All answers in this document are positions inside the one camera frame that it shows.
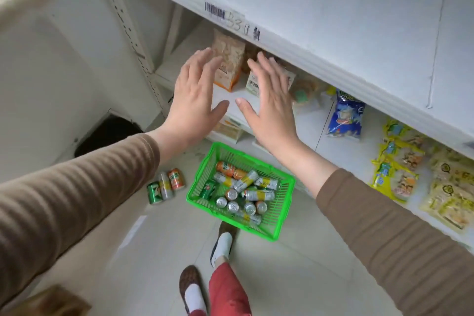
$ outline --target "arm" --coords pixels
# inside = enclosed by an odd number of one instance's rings
[[[0,306],[112,212],[225,114],[211,110],[221,63],[210,49],[183,66],[166,122],[80,158],[0,185]]]
[[[298,177],[404,315],[474,315],[474,257],[439,230],[299,141],[288,83],[274,60],[249,60],[260,113],[236,100],[259,142]]]

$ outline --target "silver can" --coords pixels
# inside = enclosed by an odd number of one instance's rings
[[[231,201],[227,204],[227,210],[231,213],[231,214],[235,214],[239,211],[240,207],[238,205],[238,203],[236,203],[235,201]]]
[[[252,221],[256,225],[260,225],[262,223],[262,217],[260,215],[247,215],[242,210],[236,212],[236,217],[240,217],[241,219]]]
[[[263,215],[268,210],[268,205],[264,201],[257,201],[255,206],[257,207],[257,213],[260,215]]]
[[[234,189],[228,189],[226,192],[226,198],[229,201],[234,201],[238,197],[238,192],[235,191]]]
[[[249,171],[247,175],[245,175],[243,178],[241,178],[235,183],[233,188],[237,190],[237,192],[242,192],[247,187],[252,185],[254,181],[257,179],[258,179],[258,173],[255,170]]]
[[[278,184],[280,181],[274,178],[258,178],[255,180],[254,184],[258,187],[267,187],[272,190],[276,190],[278,188]]]
[[[273,190],[245,190],[242,194],[247,201],[272,201],[275,199]]]
[[[158,184],[160,185],[161,197],[163,198],[163,200],[171,199],[174,196],[168,173],[159,173]]]
[[[227,206],[227,199],[225,197],[219,197],[217,200],[216,200],[216,206],[219,208],[219,209],[223,209]]]
[[[249,216],[250,215],[255,215],[255,213],[257,212],[257,208],[256,208],[255,204],[251,201],[247,201],[245,203],[244,210],[245,210],[245,213]]]

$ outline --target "left hand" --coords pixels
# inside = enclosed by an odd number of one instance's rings
[[[225,115],[228,100],[211,110],[214,74],[221,62],[222,57],[213,58],[207,48],[196,51],[181,67],[168,118],[149,133],[160,146],[162,161],[169,148],[178,153],[204,139]]]

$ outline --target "white tile floor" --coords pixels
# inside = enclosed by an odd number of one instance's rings
[[[208,141],[160,169],[180,168],[188,185]],[[220,220],[189,205],[188,188],[148,205],[140,190],[47,272],[34,292],[54,283],[86,298],[91,315],[185,315],[181,270],[196,265],[208,284]],[[120,247],[140,216],[128,244]],[[295,190],[280,240],[240,232],[231,265],[254,315],[401,315],[348,249],[313,199]]]

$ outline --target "right hand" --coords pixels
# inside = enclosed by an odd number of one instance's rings
[[[237,98],[236,103],[257,140],[279,158],[285,146],[300,143],[288,92],[288,76],[274,58],[267,59],[259,52],[257,59],[258,62],[249,59],[248,66],[258,78],[260,112],[257,115],[244,98]]]

